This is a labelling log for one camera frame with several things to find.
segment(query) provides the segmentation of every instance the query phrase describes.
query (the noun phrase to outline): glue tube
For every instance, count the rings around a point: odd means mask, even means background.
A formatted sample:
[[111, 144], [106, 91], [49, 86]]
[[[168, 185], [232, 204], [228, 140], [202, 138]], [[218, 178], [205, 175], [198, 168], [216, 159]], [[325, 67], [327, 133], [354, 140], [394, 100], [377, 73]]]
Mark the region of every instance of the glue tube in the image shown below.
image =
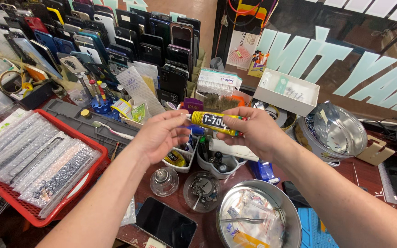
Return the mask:
[[202, 127], [210, 128], [214, 131], [221, 132], [224, 134], [229, 134], [231, 136], [241, 136], [243, 133], [237, 130], [230, 129], [223, 122], [223, 116], [229, 116], [232, 118], [240, 119], [242, 121], [247, 121], [246, 117], [236, 116], [236, 115], [225, 115], [212, 112], [204, 111], [194, 111], [192, 114], [187, 114], [186, 117], [192, 124], [197, 124]]

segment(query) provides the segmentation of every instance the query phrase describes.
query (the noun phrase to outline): red cable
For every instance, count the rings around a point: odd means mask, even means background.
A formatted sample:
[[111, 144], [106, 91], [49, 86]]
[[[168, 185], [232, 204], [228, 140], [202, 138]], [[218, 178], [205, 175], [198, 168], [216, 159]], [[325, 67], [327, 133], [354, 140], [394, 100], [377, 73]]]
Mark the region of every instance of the red cable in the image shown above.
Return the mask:
[[255, 7], [253, 7], [251, 10], [248, 10], [248, 11], [238, 11], [238, 10], [234, 9], [234, 7], [232, 7], [231, 0], [228, 0], [228, 2], [229, 2], [229, 7], [231, 7], [231, 9], [232, 9], [233, 11], [235, 11], [236, 13], [238, 13], [238, 14], [246, 14], [246, 13], [249, 13], [249, 12], [251, 12], [252, 10], [254, 10], [256, 7], [258, 7], [258, 6], [260, 5], [260, 3], [258, 3]]

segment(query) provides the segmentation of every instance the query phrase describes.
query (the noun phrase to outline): white cardboard box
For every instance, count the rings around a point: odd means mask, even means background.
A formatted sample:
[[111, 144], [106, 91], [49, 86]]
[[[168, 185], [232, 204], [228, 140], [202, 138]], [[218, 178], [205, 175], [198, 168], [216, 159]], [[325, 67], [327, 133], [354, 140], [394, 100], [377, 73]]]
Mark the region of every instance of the white cardboard box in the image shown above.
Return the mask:
[[[292, 99], [274, 91], [281, 76], [289, 80], [287, 87], [293, 85], [293, 88], [303, 94], [303, 101]], [[255, 91], [254, 98], [292, 113], [306, 116], [316, 107], [318, 94], [319, 85], [266, 68]]]

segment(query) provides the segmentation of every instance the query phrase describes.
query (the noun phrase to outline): red phone case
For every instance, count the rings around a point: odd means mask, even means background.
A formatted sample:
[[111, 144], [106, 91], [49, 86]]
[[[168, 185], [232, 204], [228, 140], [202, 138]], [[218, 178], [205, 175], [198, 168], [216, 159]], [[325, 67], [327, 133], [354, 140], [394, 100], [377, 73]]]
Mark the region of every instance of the red phone case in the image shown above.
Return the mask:
[[41, 19], [37, 17], [24, 17], [24, 19], [33, 31], [37, 30], [49, 34]]

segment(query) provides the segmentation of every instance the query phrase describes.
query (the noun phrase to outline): white tube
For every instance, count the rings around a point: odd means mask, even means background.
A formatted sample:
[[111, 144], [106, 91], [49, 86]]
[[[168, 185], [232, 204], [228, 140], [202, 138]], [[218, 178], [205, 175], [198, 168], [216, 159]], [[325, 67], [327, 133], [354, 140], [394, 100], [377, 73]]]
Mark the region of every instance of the white tube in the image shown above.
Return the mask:
[[223, 154], [233, 155], [235, 157], [244, 158], [252, 161], [258, 161], [257, 157], [247, 146], [230, 146], [223, 140], [212, 139], [209, 141], [209, 150], [219, 151]]

